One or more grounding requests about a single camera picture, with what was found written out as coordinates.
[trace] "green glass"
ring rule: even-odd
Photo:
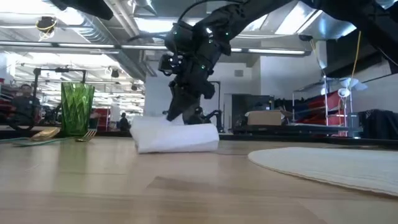
[[[94,87],[81,83],[62,83],[62,131],[68,136],[81,136],[88,130]]]

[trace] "wooden table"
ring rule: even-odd
[[[220,142],[223,152],[309,143]],[[137,155],[128,138],[0,145],[0,223],[397,223],[394,197],[264,169],[246,156]]]

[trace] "fork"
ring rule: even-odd
[[[83,137],[75,139],[75,141],[76,142],[88,142],[93,139],[93,137],[95,136],[96,133],[97,133],[97,129],[89,129]]]

